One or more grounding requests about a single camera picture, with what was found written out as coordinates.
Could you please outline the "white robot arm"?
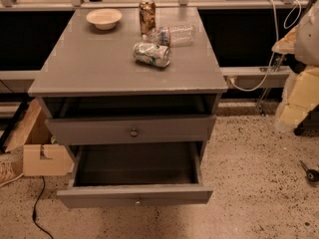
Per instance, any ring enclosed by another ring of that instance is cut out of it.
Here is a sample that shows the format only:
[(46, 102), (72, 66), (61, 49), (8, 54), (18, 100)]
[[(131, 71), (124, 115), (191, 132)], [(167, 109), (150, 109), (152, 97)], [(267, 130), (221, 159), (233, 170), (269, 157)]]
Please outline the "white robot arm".
[(301, 73), (291, 73), (287, 78), (275, 114), (278, 131), (293, 131), (319, 106), (319, 1), (273, 45), (272, 51), (292, 55), (305, 65)]

